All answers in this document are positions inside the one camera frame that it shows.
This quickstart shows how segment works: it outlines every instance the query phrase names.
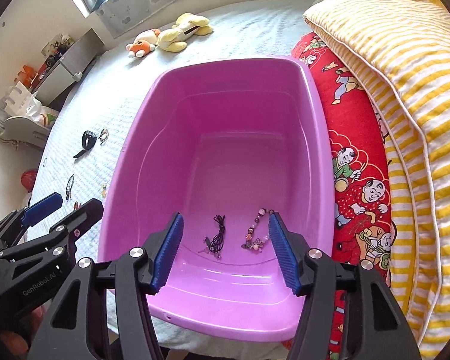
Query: orange toy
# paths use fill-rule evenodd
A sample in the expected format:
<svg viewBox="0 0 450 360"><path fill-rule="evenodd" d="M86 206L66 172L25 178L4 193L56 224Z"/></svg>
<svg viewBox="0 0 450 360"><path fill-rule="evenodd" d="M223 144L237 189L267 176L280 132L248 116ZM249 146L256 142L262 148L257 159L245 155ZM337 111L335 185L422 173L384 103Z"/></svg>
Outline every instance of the orange toy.
<svg viewBox="0 0 450 360"><path fill-rule="evenodd" d="M135 41L125 47L128 51L128 58L141 58L155 50L159 34L160 30L157 28L138 34Z"/></svg>

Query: bed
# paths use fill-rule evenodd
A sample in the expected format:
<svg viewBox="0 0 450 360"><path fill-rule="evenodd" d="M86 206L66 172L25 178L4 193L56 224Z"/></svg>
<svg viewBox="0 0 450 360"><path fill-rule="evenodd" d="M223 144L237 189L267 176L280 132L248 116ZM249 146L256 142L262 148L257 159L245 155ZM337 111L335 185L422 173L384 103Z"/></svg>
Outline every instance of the bed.
<svg viewBox="0 0 450 360"><path fill-rule="evenodd" d="M214 26L214 33L192 37L179 54L156 50L143 59L129 59L123 42L103 54L81 84L70 93L43 152L31 204L57 191L65 196L70 176L74 175L71 199L39 225L30 228L28 239L48 233L49 227L73 210L75 202L107 198L116 161L128 130L155 79L165 70L210 59L250 55L290 55L303 34L310 32L302 14L311 1L250 1L213 9L203 14ZM109 138L99 142L82 158L73 156L81 149L85 130L97 135L108 129ZM78 242L77 260L91 257L97 261L101 223ZM115 300L107 299L109 328L117 332ZM243 343L209 337L154 318L159 343L172 349L234 359L279 359L287 355L280 343Z"/></svg>

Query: striped blanket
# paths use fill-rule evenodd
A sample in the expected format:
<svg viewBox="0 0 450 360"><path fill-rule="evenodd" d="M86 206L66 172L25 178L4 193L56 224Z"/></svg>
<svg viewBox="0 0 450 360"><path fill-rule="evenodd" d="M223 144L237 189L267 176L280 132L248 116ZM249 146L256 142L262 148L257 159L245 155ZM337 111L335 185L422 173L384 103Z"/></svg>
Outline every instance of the striped blanket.
<svg viewBox="0 0 450 360"><path fill-rule="evenodd" d="M450 14L439 0L325 0L304 17L389 133L391 288L434 358L450 338Z"/></svg>

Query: yellow plush toy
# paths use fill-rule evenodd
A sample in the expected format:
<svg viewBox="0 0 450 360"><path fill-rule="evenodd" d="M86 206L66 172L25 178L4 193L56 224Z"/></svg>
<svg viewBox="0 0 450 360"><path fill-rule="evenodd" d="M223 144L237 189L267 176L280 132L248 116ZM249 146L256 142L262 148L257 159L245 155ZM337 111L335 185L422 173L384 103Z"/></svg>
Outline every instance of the yellow plush toy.
<svg viewBox="0 0 450 360"><path fill-rule="evenodd" d="M185 49L185 40L193 34L208 35L214 29L208 25L209 19L204 16L184 13L176 20L176 25L170 30L164 30L158 36L157 46L165 51L178 53Z"/></svg>

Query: wall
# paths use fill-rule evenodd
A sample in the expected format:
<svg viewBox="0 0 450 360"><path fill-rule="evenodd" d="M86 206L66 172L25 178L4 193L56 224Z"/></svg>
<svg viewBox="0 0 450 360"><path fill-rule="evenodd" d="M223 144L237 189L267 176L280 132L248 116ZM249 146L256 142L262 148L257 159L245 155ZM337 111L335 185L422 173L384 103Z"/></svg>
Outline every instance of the wall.
<svg viewBox="0 0 450 360"><path fill-rule="evenodd" d="M38 68L43 63L40 51L57 33L78 38L93 28L110 49L140 31L174 21L183 12L198 13L241 1L248 0L180 0L113 39L96 14L84 17L72 0L13 0L0 18L0 98L24 64ZM0 219L22 201L25 190L20 174L36 167L40 156L34 149L14 151L0 143Z"/></svg>

